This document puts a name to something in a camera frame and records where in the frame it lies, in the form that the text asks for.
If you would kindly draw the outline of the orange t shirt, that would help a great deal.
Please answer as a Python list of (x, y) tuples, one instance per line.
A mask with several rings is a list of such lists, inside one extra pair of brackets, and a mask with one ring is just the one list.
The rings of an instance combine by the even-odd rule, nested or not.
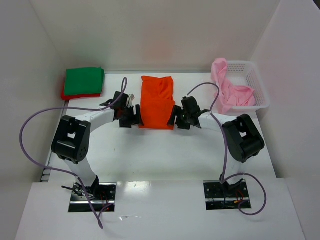
[(167, 125), (175, 106), (172, 77), (142, 76), (141, 79), (140, 112), (143, 125), (140, 128), (173, 130), (172, 125)]

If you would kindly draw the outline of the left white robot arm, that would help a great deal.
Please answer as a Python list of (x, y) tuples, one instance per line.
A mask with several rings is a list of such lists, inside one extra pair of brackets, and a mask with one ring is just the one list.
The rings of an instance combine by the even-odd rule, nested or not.
[(113, 99), (100, 105), (99, 110), (72, 117), (64, 115), (56, 130), (51, 150), (75, 174), (73, 192), (78, 196), (88, 193), (91, 200), (100, 194), (99, 177), (93, 172), (87, 154), (91, 133), (100, 127), (119, 121), (121, 128), (143, 125), (140, 106), (133, 105), (133, 94), (115, 92)]

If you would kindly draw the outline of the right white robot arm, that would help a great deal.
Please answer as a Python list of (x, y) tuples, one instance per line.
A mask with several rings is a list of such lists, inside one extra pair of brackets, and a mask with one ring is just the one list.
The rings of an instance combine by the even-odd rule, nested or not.
[(191, 126), (222, 133), (224, 160), (220, 183), (228, 192), (234, 190), (243, 181), (244, 171), (241, 165), (257, 156), (265, 147), (260, 132), (248, 114), (228, 116), (213, 114), (208, 109), (201, 110), (194, 97), (184, 97), (182, 106), (172, 109), (168, 126), (189, 130)]

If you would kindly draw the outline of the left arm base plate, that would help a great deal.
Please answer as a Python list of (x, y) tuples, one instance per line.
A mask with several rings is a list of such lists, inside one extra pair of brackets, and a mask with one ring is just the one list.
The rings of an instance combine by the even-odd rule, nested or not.
[[(71, 190), (69, 213), (88, 213), (92, 211), (81, 185), (75, 183), (72, 189), (70, 187), (68, 189)], [(116, 190), (117, 184), (115, 182), (100, 183), (95, 193), (87, 190), (91, 204), (97, 213), (101, 210), (104, 212), (115, 211)]]

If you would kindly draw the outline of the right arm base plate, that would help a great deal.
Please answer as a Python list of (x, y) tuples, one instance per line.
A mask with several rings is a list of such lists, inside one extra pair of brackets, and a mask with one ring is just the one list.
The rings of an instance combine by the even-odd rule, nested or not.
[(242, 179), (235, 184), (219, 181), (204, 181), (206, 210), (251, 209), (247, 183)]

